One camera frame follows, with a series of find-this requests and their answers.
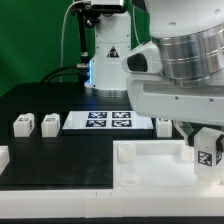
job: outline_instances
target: white cube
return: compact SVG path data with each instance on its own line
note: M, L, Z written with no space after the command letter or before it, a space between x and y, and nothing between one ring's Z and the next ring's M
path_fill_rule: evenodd
M15 137L29 137L35 127L33 114L21 114L13 124Z
M156 134L158 138L171 138L172 137L172 122L167 119L156 119Z
M59 129L60 129L60 116L58 114L46 115L41 124L42 137L43 138L57 137Z

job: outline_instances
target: white platform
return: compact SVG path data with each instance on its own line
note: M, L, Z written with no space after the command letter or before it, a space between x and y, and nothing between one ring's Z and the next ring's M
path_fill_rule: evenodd
M130 142L114 142L113 189L2 191L0 218L223 216L224 186L197 185L193 164L180 159L183 141L132 143L136 160L120 163L118 145Z

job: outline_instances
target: warning label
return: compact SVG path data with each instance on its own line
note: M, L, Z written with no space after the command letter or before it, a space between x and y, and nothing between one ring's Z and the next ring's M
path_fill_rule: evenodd
M107 55L108 58L119 58L116 48L113 46L110 50L109 54Z

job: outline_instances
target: black cable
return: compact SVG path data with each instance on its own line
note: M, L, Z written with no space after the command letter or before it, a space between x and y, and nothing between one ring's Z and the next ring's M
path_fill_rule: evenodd
M69 69L77 69L77 66L76 66L76 65L70 65L70 66L65 66L65 67L56 69L56 70L50 72L48 75L46 75L40 82L41 82L41 83L46 82L49 78L51 78L51 77L54 76L55 74L57 74L57 73L59 73L59 72L66 71L66 70L69 70Z
M47 82L51 82L53 79L57 78L57 77L64 77L64 76L79 76L79 74L56 74L52 77L50 77Z

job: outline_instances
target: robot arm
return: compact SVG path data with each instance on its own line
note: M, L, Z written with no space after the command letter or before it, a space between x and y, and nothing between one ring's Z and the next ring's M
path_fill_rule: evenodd
M224 125L224 1L132 3L150 13L152 36L123 60L132 74L133 109L144 116Z

